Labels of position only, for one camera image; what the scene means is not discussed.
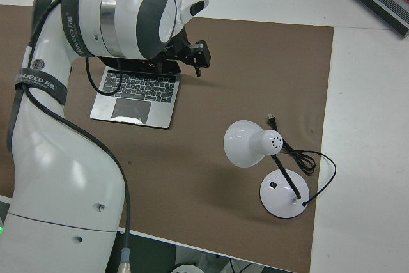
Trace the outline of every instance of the white table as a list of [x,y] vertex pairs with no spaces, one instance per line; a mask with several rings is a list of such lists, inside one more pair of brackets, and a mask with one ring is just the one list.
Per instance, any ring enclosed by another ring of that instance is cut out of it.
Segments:
[[339,172],[317,200],[311,272],[408,272],[409,41],[355,0],[210,0],[200,16],[335,27],[322,150]]

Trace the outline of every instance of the white desk lamp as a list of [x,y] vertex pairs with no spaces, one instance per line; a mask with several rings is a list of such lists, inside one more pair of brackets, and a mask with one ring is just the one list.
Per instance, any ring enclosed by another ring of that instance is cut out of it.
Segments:
[[263,206],[274,216],[291,219],[306,208],[309,189],[297,173],[285,170],[277,157],[282,148],[282,137],[275,130],[263,130],[251,121],[233,123],[224,135],[224,151],[236,166],[249,168],[271,155],[280,169],[268,174],[260,187]]

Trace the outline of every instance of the brown mat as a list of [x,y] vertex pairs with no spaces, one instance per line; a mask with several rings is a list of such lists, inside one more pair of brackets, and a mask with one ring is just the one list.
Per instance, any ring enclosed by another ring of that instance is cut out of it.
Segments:
[[[0,6],[0,194],[12,196],[13,163],[5,135],[13,80],[30,32],[30,7]],[[89,118],[95,93],[84,60],[74,63],[66,117],[103,141],[122,163],[131,187],[132,229],[295,272],[308,272],[315,204],[296,219],[271,216],[259,200],[262,179],[276,167],[249,169],[224,155],[223,136],[236,120],[265,129],[272,112],[295,148],[320,150],[333,28],[194,19],[189,40],[206,40],[212,65],[183,76],[169,130]],[[91,62],[97,82],[103,70]],[[288,169],[299,171],[281,155]],[[316,192],[318,172],[302,175]]]

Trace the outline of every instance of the laptop trackpad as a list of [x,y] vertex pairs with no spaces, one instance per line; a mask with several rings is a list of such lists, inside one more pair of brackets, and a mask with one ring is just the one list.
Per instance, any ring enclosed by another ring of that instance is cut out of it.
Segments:
[[146,124],[150,109],[151,102],[149,101],[117,98],[112,120]]

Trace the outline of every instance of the lamp base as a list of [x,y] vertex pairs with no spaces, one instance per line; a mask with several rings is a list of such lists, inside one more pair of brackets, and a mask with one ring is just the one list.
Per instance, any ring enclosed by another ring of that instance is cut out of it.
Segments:
[[309,189],[305,180],[296,172],[288,169],[287,172],[300,192],[301,199],[297,199],[280,170],[268,174],[260,187],[260,198],[263,206],[272,215],[281,219],[291,219],[300,215],[307,208],[302,203],[309,199]]
[[181,265],[174,269],[171,273],[203,273],[201,269],[194,265]]

